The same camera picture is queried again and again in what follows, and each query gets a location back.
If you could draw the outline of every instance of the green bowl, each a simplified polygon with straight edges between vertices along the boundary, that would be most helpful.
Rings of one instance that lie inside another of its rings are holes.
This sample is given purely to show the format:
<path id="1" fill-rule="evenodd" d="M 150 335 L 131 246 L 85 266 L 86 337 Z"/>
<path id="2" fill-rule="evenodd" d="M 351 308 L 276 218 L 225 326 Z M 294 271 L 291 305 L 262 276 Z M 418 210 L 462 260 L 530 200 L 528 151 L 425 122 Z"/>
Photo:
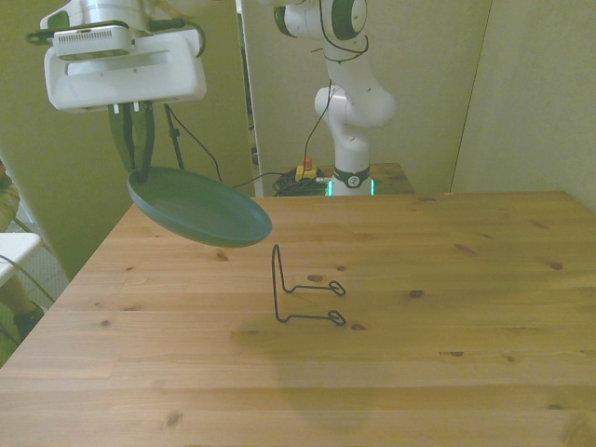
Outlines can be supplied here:
<path id="1" fill-rule="evenodd" d="M 151 167 L 145 183 L 129 175 L 134 203 L 172 233 L 215 247 L 247 247 L 265 239 L 272 224 L 251 198 L 187 170 Z"/>

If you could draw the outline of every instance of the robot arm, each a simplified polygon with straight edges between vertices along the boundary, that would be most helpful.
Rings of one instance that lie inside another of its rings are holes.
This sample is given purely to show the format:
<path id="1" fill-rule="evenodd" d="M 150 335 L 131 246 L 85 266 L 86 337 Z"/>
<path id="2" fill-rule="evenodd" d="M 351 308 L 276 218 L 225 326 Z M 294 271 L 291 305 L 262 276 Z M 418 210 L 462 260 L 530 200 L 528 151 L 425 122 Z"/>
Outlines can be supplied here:
<path id="1" fill-rule="evenodd" d="M 396 113 L 396 103 L 381 87 L 368 60 L 366 0 L 258 0 L 275 7 L 279 30 L 292 37 L 323 42 L 327 70 L 335 84 L 315 100 L 335 143 L 333 191 L 364 195 L 370 191 L 367 140 L 359 127 L 382 127 Z"/>

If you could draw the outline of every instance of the wooden table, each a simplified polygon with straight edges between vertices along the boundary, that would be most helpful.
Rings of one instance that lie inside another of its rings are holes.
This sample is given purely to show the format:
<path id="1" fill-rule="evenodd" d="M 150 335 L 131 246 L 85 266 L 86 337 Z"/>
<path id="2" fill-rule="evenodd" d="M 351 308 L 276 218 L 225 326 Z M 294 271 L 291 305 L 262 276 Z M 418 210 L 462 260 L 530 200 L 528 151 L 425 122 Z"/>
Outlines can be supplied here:
<path id="1" fill-rule="evenodd" d="M 259 199 L 241 250 L 132 208 L 0 370 L 2 446 L 596 445 L 596 216 L 564 193 Z M 276 322 L 271 249 L 290 312 Z"/>

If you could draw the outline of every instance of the metal wire holder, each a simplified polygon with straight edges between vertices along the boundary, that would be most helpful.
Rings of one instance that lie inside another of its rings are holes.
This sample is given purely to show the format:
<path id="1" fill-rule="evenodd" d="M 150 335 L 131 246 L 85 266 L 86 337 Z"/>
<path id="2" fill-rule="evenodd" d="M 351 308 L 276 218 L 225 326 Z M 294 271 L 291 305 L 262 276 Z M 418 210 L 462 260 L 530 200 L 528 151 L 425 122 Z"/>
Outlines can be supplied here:
<path id="1" fill-rule="evenodd" d="M 285 278 L 283 276 L 283 265 L 281 263 L 281 251 L 279 250 L 279 245 L 276 244 L 273 247 L 273 252 L 271 254 L 271 276 L 273 278 L 273 300 L 274 300 L 274 305 L 275 305 L 275 309 L 276 309 L 276 319 L 280 323 L 287 323 L 292 318 L 309 318 L 309 319 L 327 319 L 327 320 L 331 321 L 332 323 L 336 324 L 337 326 L 344 326 L 345 325 L 345 318 L 342 317 L 342 314 L 340 314 L 336 310 L 330 310 L 327 313 L 327 317 L 321 317 L 321 316 L 315 316 L 315 315 L 296 315 L 296 314 L 293 314 L 293 315 L 290 315 L 287 318 L 281 318 L 279 316 L 279 307 L 278 307 L 278 282 L 277 282 L 276 259 L 278 260 L 278 263 L 279 263 L 279 273 L 281 275 L 281 287 L 282 287 L 283 291 L 286 292 L 286 293 L 292 293 L 296 289 L 314 289 L 314 290 L 320 290 L 320 291 L 332 291 L 333 293 L 335 293 L 338 296 L 344 296 L 345 295 L 345 289 L 337 281 L 331 281 L 329 283 L 329 286 L 327 286 L 327 287 L 320 287 L 320 286 L 294 286 L 292 289 L 288 289 L 286 287 L 286 281 L 285 281 Z"/>

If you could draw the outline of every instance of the beige wall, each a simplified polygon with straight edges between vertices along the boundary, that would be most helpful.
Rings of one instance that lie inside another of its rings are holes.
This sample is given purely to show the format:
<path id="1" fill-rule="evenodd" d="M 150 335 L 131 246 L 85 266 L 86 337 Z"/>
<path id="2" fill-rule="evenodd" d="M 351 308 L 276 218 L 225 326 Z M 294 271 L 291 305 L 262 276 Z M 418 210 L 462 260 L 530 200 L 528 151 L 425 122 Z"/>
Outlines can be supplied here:
<path id="1" fill-rule="evenodd" d="M 490 0 L 369 1 L 371 64 L 398 102 L 384 129 L 367 129 L 372 162 L 399 162 L 417 192 L 448 191 L 454 174 Z M 290 39 L 273 11 L 244 0 L 245 37 L 262 172 L 301 162 L 317 121 L 314 98 L 329 78 L 321 43 Z M 310 154 L 333 163 L 321 125 Z M 272 179 L 265 182 L 271 192 Z"/>
<path id="2" fill-rule="evenodd" d="M 596 5 L 494 0 L 455 192 L 565 190 L 596 211 Z"/>
<path id="3" fill-rule="evenodd" d="M 130 205 L 106 113 L 69 115 L 47 101 L 45 49 L 24 36 L 66 0 L 0 2 L 0 156 L 47 243 L 72 278 Z M 251 177 L 236 7 L 226 2 L 197 20 L 209 39 L 203 57 L 209 93 L 202 102 L 173 105 L 219 159 L 222 175 L 236 184 Z M 175 165 L 161 107 L 156 109 L 155 164 Z M 210 159 L 181 139 L 187 168 L 215 176 Z M 251 186 L 244 188 L 253 193 Z"/>

